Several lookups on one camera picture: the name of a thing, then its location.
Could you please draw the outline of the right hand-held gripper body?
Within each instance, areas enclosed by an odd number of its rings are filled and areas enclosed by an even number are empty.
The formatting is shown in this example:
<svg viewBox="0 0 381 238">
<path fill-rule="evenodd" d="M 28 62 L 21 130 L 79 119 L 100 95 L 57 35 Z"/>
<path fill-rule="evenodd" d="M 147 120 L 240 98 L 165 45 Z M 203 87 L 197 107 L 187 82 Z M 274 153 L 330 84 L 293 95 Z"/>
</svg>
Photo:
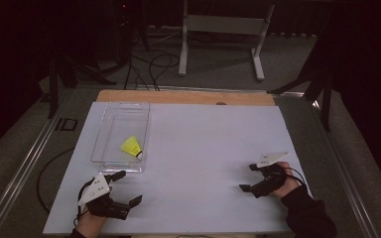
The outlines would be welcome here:
<svg viewBox="0 0 381 238">
<path fill-rule="evenodd" d="M 281 152 L 263 154 L 260 157 L 260 161 L 256 163 L 256 165 L 261 169 L 256 172 L 260 172 L 264 179 L 255 185 L 252 185 L 252 194 L 256 198 L 269 195 L 285 183 L 287 174 L 277 162 L 288 155 L 288 152 Z"/>
</svg>

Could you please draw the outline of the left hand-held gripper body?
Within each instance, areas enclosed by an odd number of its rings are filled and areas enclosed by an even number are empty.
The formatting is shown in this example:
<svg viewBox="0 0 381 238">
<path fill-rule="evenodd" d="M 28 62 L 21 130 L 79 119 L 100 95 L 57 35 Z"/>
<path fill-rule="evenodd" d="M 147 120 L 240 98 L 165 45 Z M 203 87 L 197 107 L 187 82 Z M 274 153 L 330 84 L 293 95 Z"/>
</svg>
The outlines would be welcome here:
<svg viewBox="0 0 381 238">
<path fill-rule="evenodd" d="M 99 174 L 92 180 L 86 182 L 78 193 L 77 218 L 80 217 L 83 209 L 88 208 L 89 212 L 96 216 L 116 218 L 125 220 L 129 213 L 129 205 L 115 202 L 110 196 L 111 181 L 108 175 Z"/>
</svg>

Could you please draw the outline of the yellow shuttlecock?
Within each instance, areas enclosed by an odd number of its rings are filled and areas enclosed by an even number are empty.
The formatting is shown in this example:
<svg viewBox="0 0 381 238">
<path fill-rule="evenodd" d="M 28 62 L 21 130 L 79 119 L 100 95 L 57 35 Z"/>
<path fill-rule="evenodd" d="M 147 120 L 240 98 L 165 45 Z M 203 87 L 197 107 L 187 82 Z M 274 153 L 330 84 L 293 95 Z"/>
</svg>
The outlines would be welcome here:
<svg viewBox="0 0 381 238">
<path fill-rule="evenodd" d="M 126 154 L 141 159 L 143 150 L 141 149 L 139 142 L 135 136 L 129 137 L 120 146 L 120 150 Z"/>
</svg>

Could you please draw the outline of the clear plastic container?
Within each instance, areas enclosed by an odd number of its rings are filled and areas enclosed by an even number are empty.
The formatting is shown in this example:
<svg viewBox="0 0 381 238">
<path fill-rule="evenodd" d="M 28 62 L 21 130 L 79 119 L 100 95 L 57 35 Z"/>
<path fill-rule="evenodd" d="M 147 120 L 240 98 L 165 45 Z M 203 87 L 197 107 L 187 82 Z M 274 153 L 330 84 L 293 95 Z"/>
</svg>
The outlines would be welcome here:
<svg viewBox="0 0 381 238">
<path fill-rule="evenodd" d="M 126 171 L 141 173 L 145 168 L 145 143 L 150 104 L 109 102 L 101 119 L 91 161 L 104 173 Z M 143 150 L 141 159 L 120 150 L 129 137 L 135 136 Z"/>
</svg>

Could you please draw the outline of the person's right hand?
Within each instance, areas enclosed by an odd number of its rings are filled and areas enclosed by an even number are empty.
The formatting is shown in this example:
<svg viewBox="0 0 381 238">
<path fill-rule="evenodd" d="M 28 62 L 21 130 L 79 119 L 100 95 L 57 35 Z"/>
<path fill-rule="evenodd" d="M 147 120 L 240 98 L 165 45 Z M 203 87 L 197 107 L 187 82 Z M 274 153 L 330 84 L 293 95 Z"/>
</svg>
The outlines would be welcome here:
<svg viewBox="0 0 381 238">
<path fill-rule="evenodd" d="M 285 183 L 280 188 L 274 190 L 272 194 L 279 198 L 283 198 L 300 185 L 298 181 L 295 178 L 293 178 L 292 170 L 287 162 L 278 162 L 278 165 L 284 169 L 284 171 L 287 174 L 287 177 Z"/>
</svg>

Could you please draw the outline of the person's left hand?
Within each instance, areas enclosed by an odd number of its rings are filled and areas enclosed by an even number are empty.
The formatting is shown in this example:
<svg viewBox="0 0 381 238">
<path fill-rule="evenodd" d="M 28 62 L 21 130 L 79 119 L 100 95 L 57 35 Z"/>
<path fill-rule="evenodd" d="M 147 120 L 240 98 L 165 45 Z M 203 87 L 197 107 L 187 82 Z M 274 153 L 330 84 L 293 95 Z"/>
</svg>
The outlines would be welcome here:
<svg viewBox="0 0 381 238">
<path fill-rule="evenodd" d="M 107 217 L 91 214 L 85 207 L 77 221 L 75 230 L 84 238 L 97 238 L 107 220 Z"/>
</svg>

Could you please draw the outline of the white table board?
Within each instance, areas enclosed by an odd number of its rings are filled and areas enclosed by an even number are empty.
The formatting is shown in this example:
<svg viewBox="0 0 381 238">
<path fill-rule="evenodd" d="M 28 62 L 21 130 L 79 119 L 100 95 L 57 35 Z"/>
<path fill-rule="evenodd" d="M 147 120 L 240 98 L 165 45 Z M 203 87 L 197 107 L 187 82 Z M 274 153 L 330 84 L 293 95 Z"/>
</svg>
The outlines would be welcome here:
<svg viewBox="0 0 381 238">
<path fill-rule="evenodd" d="M 145 169 L 116 182 L 111 196 L 140 196 L 124 220 L 110 219 L 105 235 L 278 233 L 287 210 L 275 197 L 241 190 L 261 174 L 250 165 L 268 153 L 301 163 L 277 106 L 152 104 Z"/>
</svg>

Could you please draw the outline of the black metal stand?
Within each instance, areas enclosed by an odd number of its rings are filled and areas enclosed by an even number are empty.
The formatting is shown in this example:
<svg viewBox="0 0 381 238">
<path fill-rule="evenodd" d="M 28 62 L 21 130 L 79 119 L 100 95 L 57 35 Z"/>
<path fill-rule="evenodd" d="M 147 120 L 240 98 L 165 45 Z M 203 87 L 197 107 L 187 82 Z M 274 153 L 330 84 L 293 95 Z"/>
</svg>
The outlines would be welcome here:
<svg viewBox="0 0 381 238">
<path fill-rule="evenodd" d="M 332 56 L 326 51 L 328 45 L 327 36 L 318 36 L 297 78 L 283 86 L 268 90 L 268 93 L 278 95 L 305 82 L 309 82 L 310 84 L 304 92 L 303 98 L 306 101 L 314 102 L 322 95 L 320 122 L 326 131 L 330 130 L 329 109 L 332 87 L 332 78 L 328 70 L 329 61 L 332 59 Z"/>
<path fill-rule="evenodd" d="M 89 76 L 91 79 L 105 85 L 115 85 L 115 82 L 103 78 L 96 72 L 86 68 L 79 62 L 76 62 L 67 55 L 51 55 L 49 62 L 49 93 L 48 100 L 50 103 L 49 119 L 52 119 L 59 108 L 59 79 L 65 84 L 66 87 L 75 87 L 77 81 L 73 74 L 76 69 L 81 73 Z"/>
</svg>

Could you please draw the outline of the white metal stand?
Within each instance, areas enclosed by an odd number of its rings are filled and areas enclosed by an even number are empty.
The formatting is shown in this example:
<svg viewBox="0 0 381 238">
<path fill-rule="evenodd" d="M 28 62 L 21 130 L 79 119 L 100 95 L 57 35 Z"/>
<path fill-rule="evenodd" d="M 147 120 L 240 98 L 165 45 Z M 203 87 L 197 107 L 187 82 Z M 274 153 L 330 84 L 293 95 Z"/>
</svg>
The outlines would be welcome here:
<svg viewBox="0 0 381 238">
<path fill-rule="evenodd" d="M 259 42 L 257 46 L 251 50 L 251 58 L 257 80 L 263 81 L 265 79 L 260 53 L 275 10 L 275 4 L 269 4 L 265 16 L 262 19 L 258 19 L 194 15 L 189 13 L 189 0 L 183 0 L 183 2 L 182 49 L 179 61 L 179 76 L 185 76 L 187 74 L 189 51 L 188 32 L 205 32 L 258 36 Z"/>
</svg>

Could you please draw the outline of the metal floor rail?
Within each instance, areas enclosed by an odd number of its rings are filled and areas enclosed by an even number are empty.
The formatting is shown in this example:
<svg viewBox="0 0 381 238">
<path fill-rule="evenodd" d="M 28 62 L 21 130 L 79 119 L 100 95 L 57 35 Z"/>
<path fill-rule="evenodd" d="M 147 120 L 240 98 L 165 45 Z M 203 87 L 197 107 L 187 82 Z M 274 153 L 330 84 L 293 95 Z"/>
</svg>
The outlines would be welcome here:
<svg viewBox="0 0 381 238">
<path fill-rule="evenodd" d="M 56 115 L 38 102 L 0 140 L 0 238 L 43 238 L 43 230 L 81 126 L 78 91 Z"/>
<path fill-rule="evenodd" d="M 332 135 L 322 126 L 321 108 L 300 93 L 274 97 L 282 111 L 311 193 L 325 202 L 338 238 L 380 238 Z"/>
</svg>

